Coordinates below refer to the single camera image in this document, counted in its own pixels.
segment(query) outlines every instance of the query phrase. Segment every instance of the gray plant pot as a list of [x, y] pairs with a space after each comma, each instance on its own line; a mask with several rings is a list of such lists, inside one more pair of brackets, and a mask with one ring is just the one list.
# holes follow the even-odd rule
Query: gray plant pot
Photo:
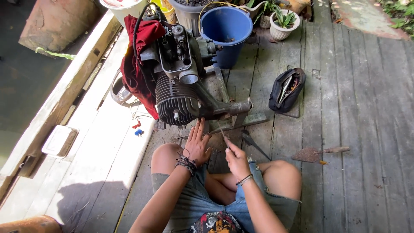
[[[198, 17], [200, 15], [200, 12], [203, 10], [204, 6], [200, 7], [189, 7], [184, 6], [174, 0], [168, 0], [170, 4], [173, 6], [173, 8], [176, 11], [176, 16], [178, 19], [178, 22], [183, 25], [187, 29], [192, 29], [193, 34], [195, 37], [201, 36], [200, 32], [198, 31]], [[217, 4], [211, 4], [210, 6], [206, 7], [201, 14], [205, 14], [208, 10], [216, 7]]]

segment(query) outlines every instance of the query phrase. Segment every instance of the ripped shorts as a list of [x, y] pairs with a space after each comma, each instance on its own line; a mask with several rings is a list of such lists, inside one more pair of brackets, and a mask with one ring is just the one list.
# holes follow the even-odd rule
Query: ripped shorts
[[[286, 229], [290, 229], [298, 208], [299, 201], [271, 194], [267, 191], [262, 173], [255, 161], [249, 159], [250, 171], [259, 188], [263, 191], [266, 201], [283, 223]], [[204, 165], [198, 169], [195, 176], [190, 178], [171, 214], [170, 221], [164, 232], [186, 232], [204, 213], [226, 211], [236, 218], [240, 226], [247, 232], [254, 233], [252, 220], [247, 209], [246, 199], [240, 185], [237, 187], [236, 200], [230, 205], [223, 206], [213, 202], [204, 188], [206, 168]], [[154, 193], [161, 187], [168, 175], [161, 173], [151, 174]]]

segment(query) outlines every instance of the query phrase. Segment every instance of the person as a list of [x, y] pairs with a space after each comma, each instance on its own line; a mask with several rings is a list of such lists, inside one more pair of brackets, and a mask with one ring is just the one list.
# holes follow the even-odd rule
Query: person
[[129, 233], [286, 233], [300, 202], [301, 174], [276, 160], [256, 165], [225, 138], [231, 173], [210, 174], [205, 120], [191, 128], [184, 149], [158, 147], [151, 160], [154, 195]]

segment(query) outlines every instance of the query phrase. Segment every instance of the metal stand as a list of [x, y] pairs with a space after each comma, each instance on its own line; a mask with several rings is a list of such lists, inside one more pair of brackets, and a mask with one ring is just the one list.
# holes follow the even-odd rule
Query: metal stand
[[[206, 75], [215, 73], [217, 78], [219, 90], [221, 96], [223, 97], [223, 102], [229, 103], [230, 98], [227, 93], [226, 84], [223, 80], [223, 75], [221, 74], [221, 70], [219, 67], [214, 67], [206, 70]], [[264, 113], [257, 113], [253, 115], [248, 115], [248, 112], [238, 114], [237, 116], [233, 116], [229, 119], [220, 120], [220, 125], [223, 131], [237, 129], [245, 126], [250, 126], [254, 124], [260, 124], [263, 122], [268, 121], [266, 115]], [[208, 125], [204, 128], [204, 133], [218, 133], [220, 132], [219, 125], [217, 124], [216, 120], [210, 120]], [[183, 129], [180, 133], [180, 138], [187, 139], [190, 133], [190, 129]]]

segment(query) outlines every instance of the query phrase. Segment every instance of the white bucket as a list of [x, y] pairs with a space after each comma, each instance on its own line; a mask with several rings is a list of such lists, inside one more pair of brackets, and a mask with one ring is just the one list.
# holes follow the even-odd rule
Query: white bucket
[[112, 6], [106, 3], [105, 0], [99, 0], [99, 1], [104, 7], [112, 11], [112, 13], [115, 15], [115, 17], [118, 19], [118, 21], [121, 23], [121, 25], [124, 28], [125, 28], [125, 21], [124, 21], [125, 16], [132, 15], [135, 18], [138, 18], [139, 15], [141, 14], [142, 9], [148, 3], [146, 0], [137, 0], [128, 6], [115, 7], [115, 6]]

